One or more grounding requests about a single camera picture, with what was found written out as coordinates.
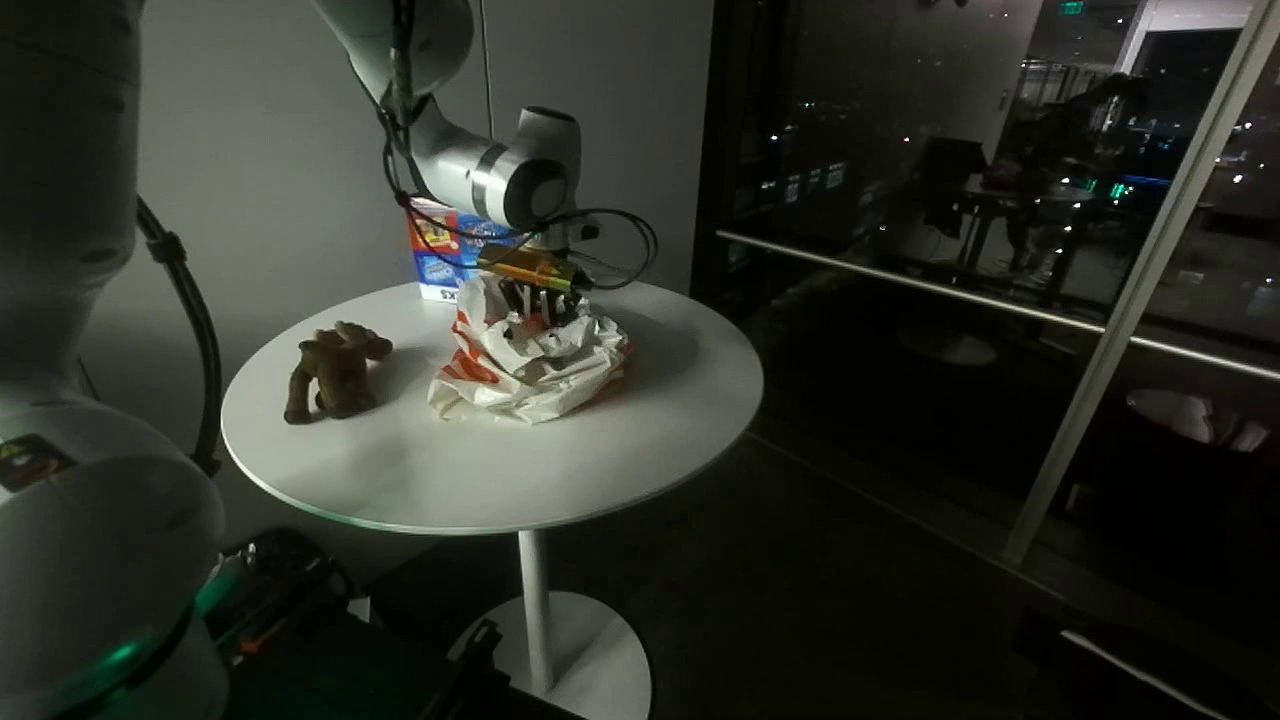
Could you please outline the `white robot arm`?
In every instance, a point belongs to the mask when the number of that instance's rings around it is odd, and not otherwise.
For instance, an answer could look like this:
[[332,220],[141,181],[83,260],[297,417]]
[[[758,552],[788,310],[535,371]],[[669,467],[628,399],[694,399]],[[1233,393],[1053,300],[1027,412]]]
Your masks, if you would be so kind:
[[[574,192],[571,116],[510,142],[434,93],[472,54],[466,0],[312,0],[413,198],[531,232]],[[0,715],[221,720],[196,621],[221,495],[152,426],[75,390],[94,298],[136,254],[145,0],[0,0]]]

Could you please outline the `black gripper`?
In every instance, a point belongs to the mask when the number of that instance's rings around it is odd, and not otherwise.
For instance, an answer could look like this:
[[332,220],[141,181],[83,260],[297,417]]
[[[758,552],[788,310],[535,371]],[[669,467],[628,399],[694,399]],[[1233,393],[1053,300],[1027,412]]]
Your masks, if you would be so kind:
[[487,276],[508,306],[521,306],[525,294],[551,294],[555,310],[579,306],[583,271],[548,248],[491,248]]

